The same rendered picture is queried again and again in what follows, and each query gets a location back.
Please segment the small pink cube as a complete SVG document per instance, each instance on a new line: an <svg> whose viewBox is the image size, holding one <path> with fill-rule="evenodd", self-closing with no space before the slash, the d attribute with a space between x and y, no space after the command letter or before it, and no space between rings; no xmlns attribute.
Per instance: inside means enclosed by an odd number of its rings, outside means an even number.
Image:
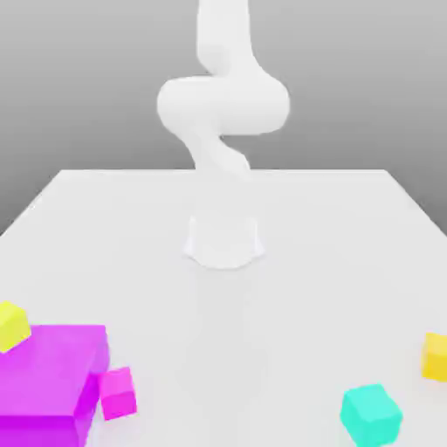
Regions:
<svg viewBox="0 0 447 447"><path fill-rule="evenodd" d="M100 375L100 403L106 421L137 412L134 382L130 367Z"/></svg>

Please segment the small lime yellow cube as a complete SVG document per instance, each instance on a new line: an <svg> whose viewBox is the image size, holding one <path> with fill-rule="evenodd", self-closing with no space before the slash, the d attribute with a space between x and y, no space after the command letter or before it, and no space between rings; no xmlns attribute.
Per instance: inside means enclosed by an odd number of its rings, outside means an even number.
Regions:
<svg viewBox="0 0 447 447"><path fill-rule="evenodd" d="M0 302L0 353L7 353L30 336L26 311L9 301Z"/></svg>

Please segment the small turquoise cube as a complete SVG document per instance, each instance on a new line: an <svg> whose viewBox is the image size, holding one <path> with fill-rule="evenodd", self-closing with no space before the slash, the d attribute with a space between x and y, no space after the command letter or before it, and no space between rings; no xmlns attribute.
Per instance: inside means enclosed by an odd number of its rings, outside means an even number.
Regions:
<svg viewBox="0 0 447 447"><path fill-rule="evenodd" d="M398 438L403 414L381 384L347 390L340 420L356 447L382 447Z"/></svg>

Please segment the small golden yellow cube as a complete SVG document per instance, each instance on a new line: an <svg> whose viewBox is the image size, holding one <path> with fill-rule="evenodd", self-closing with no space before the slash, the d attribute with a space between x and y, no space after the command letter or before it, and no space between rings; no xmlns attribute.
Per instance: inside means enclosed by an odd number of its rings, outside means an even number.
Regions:
<svg viewBox="0 0 447 447"><path fill-rule="evenodd" d="M422 376L447 382L447 335L426 333L422 350Z"/></svg>

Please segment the large magenta box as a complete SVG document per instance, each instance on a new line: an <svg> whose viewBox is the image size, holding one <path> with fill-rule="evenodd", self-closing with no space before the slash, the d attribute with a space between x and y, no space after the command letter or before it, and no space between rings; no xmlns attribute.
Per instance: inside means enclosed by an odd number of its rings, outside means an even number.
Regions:
<svg viewBox="0 0 447 447"><path fill-rule="evenodd" d="M105 326L32 326L0 354L0 447L85 447L108 366Z"/></svg>

